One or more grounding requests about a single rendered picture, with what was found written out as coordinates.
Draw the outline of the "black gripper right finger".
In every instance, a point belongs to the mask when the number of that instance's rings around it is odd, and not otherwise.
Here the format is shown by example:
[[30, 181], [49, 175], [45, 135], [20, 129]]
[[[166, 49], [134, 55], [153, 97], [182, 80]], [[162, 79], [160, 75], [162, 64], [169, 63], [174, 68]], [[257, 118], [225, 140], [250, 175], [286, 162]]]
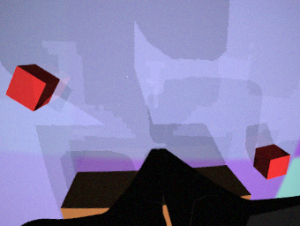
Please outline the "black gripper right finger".
[[162, 148], [163, 192], [172, 226], [300, 226], [300, 195], [240, 198]]

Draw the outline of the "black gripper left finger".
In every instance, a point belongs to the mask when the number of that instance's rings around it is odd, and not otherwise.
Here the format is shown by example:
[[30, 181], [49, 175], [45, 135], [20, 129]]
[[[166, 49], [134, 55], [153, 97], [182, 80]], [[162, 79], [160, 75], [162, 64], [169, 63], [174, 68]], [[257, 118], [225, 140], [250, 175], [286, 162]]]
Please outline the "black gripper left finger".
[[167, 226], [160, 150], [150, 150], [131, 185], [108, 212], [75, 219], [36, 219], [20, 226]]

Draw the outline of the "red cube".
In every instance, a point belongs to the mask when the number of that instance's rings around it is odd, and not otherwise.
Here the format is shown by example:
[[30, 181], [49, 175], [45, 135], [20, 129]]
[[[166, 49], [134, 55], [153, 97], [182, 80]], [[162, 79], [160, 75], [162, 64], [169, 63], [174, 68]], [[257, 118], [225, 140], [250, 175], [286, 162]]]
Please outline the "red cube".
[[289, 153], [285, 152], [276, 145], [268, 145], [256, 148], [253, 168], [264, 178], [275, 178], [286, 174], [289, 167]]
[[60, 78], [39, 65], [19, 65], [11, 77], [6, 95], [35, 112], [48, 105]]

